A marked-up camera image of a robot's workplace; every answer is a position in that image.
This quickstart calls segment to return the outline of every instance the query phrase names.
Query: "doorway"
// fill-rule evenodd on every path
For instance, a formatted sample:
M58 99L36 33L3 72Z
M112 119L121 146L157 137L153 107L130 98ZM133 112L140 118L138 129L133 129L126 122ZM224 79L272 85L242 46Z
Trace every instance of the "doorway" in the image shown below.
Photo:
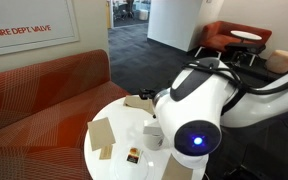
M151 0L110 0L111 26L122 27L149 22Z

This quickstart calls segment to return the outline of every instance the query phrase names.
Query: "cardboard piece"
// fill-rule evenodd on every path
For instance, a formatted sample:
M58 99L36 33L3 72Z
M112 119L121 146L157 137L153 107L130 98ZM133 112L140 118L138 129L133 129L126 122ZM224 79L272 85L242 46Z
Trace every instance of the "cardboard piece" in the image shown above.
M100 159L111 159L113 145L105 146L101 149Z
M87 123L92 151L115 143L114 134L108 118Z
M143 109L144 111L154 115L152 100L142 100L136 96L126 96L124 100L124 106Z
M171 155L168 159L162 180L191 180L193 170L184 167Z

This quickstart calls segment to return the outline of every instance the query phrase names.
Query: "white cup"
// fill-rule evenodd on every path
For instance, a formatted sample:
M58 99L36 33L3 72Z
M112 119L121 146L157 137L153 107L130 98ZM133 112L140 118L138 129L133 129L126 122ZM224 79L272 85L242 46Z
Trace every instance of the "white cup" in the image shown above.
M163 144L164 135L144 134L143 141L145 146L151 150L159 150Z

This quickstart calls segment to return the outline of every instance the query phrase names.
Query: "blue light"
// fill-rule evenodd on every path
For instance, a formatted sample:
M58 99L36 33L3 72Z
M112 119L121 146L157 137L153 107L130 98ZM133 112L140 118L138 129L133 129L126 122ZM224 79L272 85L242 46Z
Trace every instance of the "blue light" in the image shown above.
M200 145L200 144L202 144L202 143L203 143L203 139L202 139L202 138L197 137L197 138L194 139L194 144Z

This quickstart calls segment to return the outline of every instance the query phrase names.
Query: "table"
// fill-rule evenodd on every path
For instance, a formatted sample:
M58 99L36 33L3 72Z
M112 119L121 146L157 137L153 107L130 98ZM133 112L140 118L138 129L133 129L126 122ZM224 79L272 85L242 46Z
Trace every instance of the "table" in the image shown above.
M259 40L262 39L261 36L258 36L258 35L256 35L256 34L249 33L249 32L244 32L244 31L233 30L233 31L231 31L231 33L232 33L234 36L240 38L240 39L241 39L241 43L243 43L245 39L246 39L246 40L255 40L255 41L259 41ZM249 64L249 66L252 66L253 61L254 61L254 59L255 59L255 57L256 57L256 54L253 54L253 53L249 53L249 54L252 55L252 59L251 59L251 62L250 62L250 64Z
M163 145L158 151L146 148L142 141L143 122L152 118L152 115L142 109L123 106L124 99L121 98L110 103L94 117L94 121L108 117L116 143L113 144L112 158L99 160L101 150L92 151L87 131L84 142L87 168L94 180L160 180L171 155L168 148L169 143L164 139ZM140 166L124 160L130 147L143 150ZM204 172L205 168L194 170L192 179L202 179Z

